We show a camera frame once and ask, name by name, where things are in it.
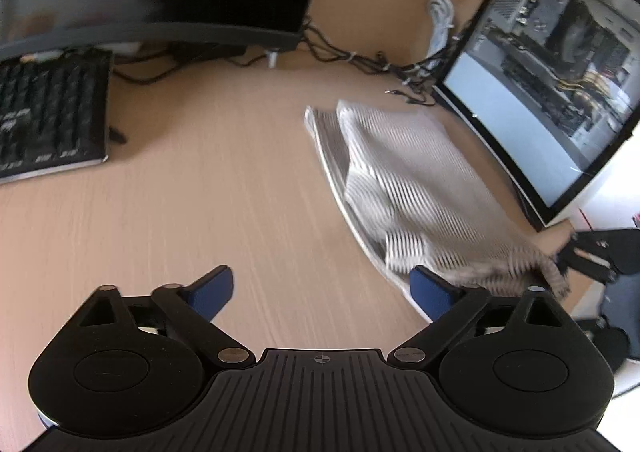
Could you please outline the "black mechanical keyboard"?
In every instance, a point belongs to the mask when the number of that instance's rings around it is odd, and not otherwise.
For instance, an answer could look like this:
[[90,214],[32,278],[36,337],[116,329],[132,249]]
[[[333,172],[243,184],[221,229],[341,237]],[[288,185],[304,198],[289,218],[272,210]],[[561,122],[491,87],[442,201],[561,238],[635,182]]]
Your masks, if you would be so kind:
[[2,62],[2,183],[107,160],[112,65],[99,49]]

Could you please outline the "beige striped knit garment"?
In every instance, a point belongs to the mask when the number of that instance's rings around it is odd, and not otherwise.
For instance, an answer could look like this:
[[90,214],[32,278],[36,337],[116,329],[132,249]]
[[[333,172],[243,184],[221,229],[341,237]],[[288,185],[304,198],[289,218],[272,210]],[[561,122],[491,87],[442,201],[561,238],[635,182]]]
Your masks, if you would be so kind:
[[341,100],[304,122],[333,197],[373,266],[427,321],[409,273],[423,266],[455,287],[518,296],[570,282],[518,229],[433,113]]

